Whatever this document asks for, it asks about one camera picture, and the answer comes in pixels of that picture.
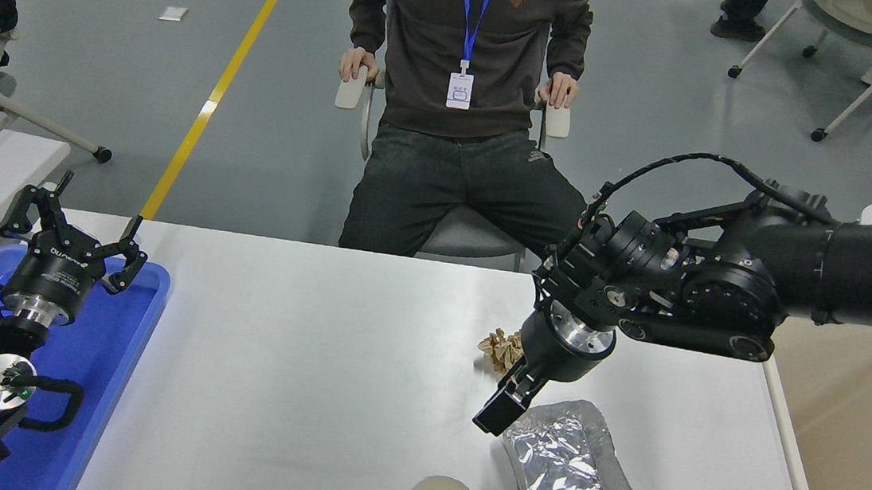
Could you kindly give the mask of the person's left hand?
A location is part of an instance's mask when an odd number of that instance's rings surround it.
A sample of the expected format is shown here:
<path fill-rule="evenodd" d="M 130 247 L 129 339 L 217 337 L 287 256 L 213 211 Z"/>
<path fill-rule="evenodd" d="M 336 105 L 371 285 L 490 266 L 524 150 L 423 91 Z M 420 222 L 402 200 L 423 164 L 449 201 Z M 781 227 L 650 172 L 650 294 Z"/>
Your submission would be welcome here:
<path fill-rule="evenodd" d="M 538 94 L 543 104 L 564 110 L 573 107 L 573 102 L 579 93 L 579 86 L 577 80 L 569 73 L 555 72 L 539 88 Z"/>

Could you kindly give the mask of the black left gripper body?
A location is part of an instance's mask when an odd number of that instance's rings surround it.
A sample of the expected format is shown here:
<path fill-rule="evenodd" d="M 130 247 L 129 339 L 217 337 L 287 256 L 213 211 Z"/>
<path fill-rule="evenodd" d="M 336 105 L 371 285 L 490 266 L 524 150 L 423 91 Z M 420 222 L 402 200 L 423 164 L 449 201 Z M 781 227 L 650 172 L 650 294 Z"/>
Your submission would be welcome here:
<path fill-rule="evenodd" d="M 17 311 L 22 300 L 49 302 L 65 316 L 78 316 L 95 282 L 103 278 L 105 265 L 93 251 L 100 245 L 86 233 L 66 239 L 55 230 L 32 236 L 29 250 L 1 290 L 3 305 Z"/>

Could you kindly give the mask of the person's right hand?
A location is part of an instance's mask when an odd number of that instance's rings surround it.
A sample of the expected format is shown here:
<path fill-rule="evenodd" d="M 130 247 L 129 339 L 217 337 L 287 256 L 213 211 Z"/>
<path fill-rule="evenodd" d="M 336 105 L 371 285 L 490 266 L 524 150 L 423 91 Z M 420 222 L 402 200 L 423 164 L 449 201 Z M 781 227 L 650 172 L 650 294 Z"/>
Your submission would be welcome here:
<path fill-rule="evenodd" d="M 373 83 L 379 73 L 379 64 L 373 53 L 367 49 L 353 47 L 345 51 L 339 58 L 337 69 L 342 82 L 350 82 L 364 75 L 367 83 Z"/>

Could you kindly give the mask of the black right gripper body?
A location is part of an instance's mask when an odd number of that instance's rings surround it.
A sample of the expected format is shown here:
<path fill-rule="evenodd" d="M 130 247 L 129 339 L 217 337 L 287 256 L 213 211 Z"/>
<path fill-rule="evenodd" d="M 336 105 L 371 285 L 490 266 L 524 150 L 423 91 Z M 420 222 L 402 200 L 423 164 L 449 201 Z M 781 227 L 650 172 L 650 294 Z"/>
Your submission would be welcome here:
<path fill-rule="evenodd" d="M 614 328 L 593 326 L 572 312 L 538 309 L 521 327 L 525 363 L 533 378 L 575 382 L 599 366 L 616 345 Z"/>

